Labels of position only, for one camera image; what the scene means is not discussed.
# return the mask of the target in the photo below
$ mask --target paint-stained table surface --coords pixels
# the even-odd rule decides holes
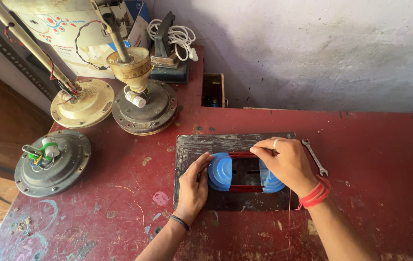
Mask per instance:
[[[112,116],[81,129],[92,144],[82,179],[50,198],[20,193],[0,229],[0,261],[133,260],[173,211],[178,135],[264,132],[309,139],[329,171],[332,200],[362,238],[383,260],[413,260],[413,113],[201,107],[204,51],[196,49],[189,83],[172,85],[175,122],[151,136],[125,132]],[[106,81],[116,92],[123,87]],[[135,192],[144,216],[133,194],[116,186]],[[287,211],[201,212],[175,260],[325,260],[308,212],[291,211],[291,251],[288,222]]]

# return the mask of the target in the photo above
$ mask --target red thread bracelet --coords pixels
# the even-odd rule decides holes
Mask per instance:
[[[297,210],[300,210],[302,206],[304,206],[305,208],[309,208],[314,205],[317,205],[323,202],[323,200],[325,200],[329,196],[329,192],[331,191],[331,184],[329,183],[329,181],[323,177],[320,177],[319,175],[317,175],[316,177],[323,181],[326,186],[320,181],[318,185],[316,185],[316,187],[307,196],[303,198],[298,198],[300,204],[298,205]]]

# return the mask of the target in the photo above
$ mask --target hand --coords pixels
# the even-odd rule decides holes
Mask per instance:
[[[250,152],[257,155],[276,178],[300,198],[307,196],[318,184],[298,140],[273,137],[257,142],[250,148]]]
[[[213,159],[207,151],[192,163],[184,174],[179,177],[179,203],[173,215],[191,226],[200,209],[207,202],[208,170],[206,167]]]

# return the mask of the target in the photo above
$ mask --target white capacitor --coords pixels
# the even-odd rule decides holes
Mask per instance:
[[[44,138],[42,140],[42,145],[45,145],[49,142],[55,142],[56,143],[54,138],[47,137],[47,138]],[[59,151],[58,146],[52,145],[52,146],[48,146],[48,147],[45,148],[45,154],[47,155],[47,157],[52,157],[52,154],[53,154],[53,157],[56,157],[56,156],[58,156],[58,154],[60,154],[60,151]]]
[[[134,104],[135,106],[137,106],[139,108],[143,108],[145,106],[145,104],[146,104],[145,99],[140,97],[139,95],[137,95],[135,92],[128,91],[128,92],[125,92],[125,93],[126,93],[126,99],[128,101],[130,101],[132,104]]]

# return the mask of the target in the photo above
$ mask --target wrench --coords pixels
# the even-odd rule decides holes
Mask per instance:
[[[308,151],[310,151],[311,155],[313,156],[313,159],[315,160],[316,165],[318,165],[318,167],[319,167],[319,174],[320,174],[321,176],[324,176],[323,174],[326,174],[326,176],[328,176],[329,173],[327,172],[327,170],[325,170],[325,169],[321,166],[321,163],[319,163],[319,160],[316,158],[316,155],[314,154],[313,150],[311,149],[311,147],[310,147],[310,141],[309,141],[309,140],[306,140],[306,142],[305,142],[305,140],[302,140],[302,144],[305,145],[305,146],[308,148]]]

